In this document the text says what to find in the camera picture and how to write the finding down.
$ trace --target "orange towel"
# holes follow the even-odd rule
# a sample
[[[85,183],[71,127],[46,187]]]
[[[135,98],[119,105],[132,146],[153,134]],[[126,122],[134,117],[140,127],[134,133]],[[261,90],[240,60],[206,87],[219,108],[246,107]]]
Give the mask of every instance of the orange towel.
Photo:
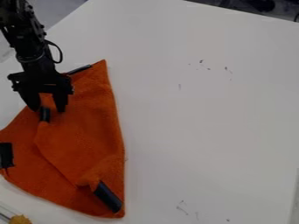
[[[75,94],[66,112],[42,96],[51,121],[25,108],[5,129],[0,143],[12,143],[14,167],[4,177],[28,193],[64,207],[108,218],[124,215],[124,147],[106,61],[72,76]],[[99,197],[104,184],[122,202],[112,211]]]

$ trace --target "white surface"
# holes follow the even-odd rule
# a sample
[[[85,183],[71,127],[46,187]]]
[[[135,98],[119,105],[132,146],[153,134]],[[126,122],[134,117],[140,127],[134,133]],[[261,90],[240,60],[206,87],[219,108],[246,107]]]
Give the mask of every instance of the white surface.
[[[3,180],[0,200],[49,224],[289,222],[299,24],[180,0],[91,0],[50,34],[66,56],[60,71],[108,61],[129,159],[127,215],[90,218]],[[23,105],[5,76],[18,68],[1,65],[2,126]]]

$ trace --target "black clip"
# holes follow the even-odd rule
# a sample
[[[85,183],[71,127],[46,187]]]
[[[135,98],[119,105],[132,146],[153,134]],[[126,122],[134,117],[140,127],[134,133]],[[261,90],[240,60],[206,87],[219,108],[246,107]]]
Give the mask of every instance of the black clip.
[[[0,143],[0,169],[15,166],[13,164],[12,143]]]

